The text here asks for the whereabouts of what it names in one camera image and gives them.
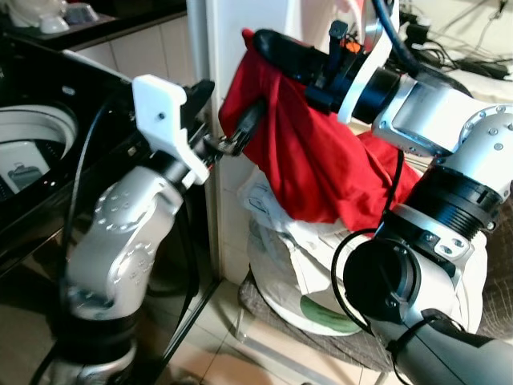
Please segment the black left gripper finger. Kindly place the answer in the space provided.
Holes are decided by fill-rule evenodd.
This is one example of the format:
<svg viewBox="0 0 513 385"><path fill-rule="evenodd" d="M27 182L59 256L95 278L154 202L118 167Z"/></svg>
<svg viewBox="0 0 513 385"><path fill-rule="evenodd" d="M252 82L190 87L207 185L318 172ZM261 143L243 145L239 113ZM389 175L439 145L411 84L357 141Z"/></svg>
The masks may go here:
<svg viewBox="0 0 513 385"><path fill-rule="evenodd" d="M268 105L266 99L254 100L252 105L246 107L241 116L236 120L234 131L227 133L220 140L220 151L228 156L240 155L254 133L259 131L261 118L267 113Z"/></svg>
<svg viewBox="0 0 513 385"><path fill-rule="evenodd" d="M215 91L215 82L202 79L191 87L186 87L186 102L184 102L184 122L193 122L200 118L212 93Z"/></svg>

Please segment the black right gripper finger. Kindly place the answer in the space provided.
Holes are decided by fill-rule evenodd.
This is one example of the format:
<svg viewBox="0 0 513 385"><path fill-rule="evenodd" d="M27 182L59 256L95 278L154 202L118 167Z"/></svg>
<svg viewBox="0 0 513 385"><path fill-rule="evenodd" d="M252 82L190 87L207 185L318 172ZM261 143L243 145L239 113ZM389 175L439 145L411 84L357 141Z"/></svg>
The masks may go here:
<svg viewBox="0 0 513 385"><path fill-rule="evenodd" d="M277 30L260 29L252 36L252 48L289 79L309 85L321 75L329 55Z"/></svg>

